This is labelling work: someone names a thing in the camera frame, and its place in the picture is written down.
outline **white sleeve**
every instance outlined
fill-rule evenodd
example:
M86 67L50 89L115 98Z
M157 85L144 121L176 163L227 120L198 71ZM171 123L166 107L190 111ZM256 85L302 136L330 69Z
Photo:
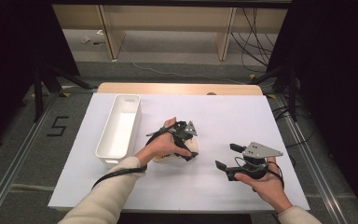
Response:
M298 206L284 210L278 215L278 219L282 224L321 224L316 217Z
M136 157L128 157L108 173L116 170L140 168L141 163ZM68 223L117 223L121 209L135 186L135 182L145 173L119 175L105 179L60 222Z

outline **person's left hand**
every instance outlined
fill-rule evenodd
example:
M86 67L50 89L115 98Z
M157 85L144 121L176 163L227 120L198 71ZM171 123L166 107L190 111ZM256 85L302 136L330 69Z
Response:
M169 127L176 122L176 118L168 119L164 123L164 127ZM135 154L135 157L139 159L142 166L147 165L155 156L166 156L169 154L177 153L181 156L191 156L191 152L178 147L172 138L171 133L164 133L154 139L147 146L142 148Z

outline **hand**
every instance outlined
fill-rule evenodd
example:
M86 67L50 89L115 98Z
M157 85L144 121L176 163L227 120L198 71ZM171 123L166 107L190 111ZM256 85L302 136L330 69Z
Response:
M267 161L276 162L275 157L267 158ZM280 172L278 167L273 163L269 163L268 168L277 174ZM253 179L248 175L236 173L235 178L251 186L261 199L271 204L277 213L281 213L293 206L283 191L281 180L275 175L266 173L260 179Z
M164 123L164 127L169 127L176 122L176 118L168 119ZM147 165L155 156L166 156L168 154L177 153L182 156L191 156L191 152L177 147L173 142L171 133L164 133L142 148L135 154L135 157L141 162L141 166Z

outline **rectangular bin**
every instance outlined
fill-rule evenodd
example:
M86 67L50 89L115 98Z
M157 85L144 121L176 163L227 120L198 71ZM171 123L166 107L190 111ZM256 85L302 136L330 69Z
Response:
M141 123L139 95L116 96L95 154L109 168L132 156Z

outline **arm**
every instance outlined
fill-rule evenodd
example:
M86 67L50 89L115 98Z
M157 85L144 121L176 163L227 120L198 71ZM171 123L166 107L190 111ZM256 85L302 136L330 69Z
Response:
M165 121L166 127L174 124L176 118ZM183 156L191 156L191 153L177 147L170 133L157 137L153 142L142 148L134 157L128 157L108 173L116 170L140 168L147 165L157 155L178 153ZM68 223L117 223L121 209L127 201L130 193L142 174L119 175L105 179L95 188L60 222Z
M268 161L276 162L275 158L268 158ZM268 168L279 173L278 167L270 163ZM284 193L281 181L270 173L267 173L261 179L252 179L245 174L236 173L235 178L251 186L265 202L269 203L278 213L278 218L282 224L319 224L321 223L316 217L304 209L293 206Z

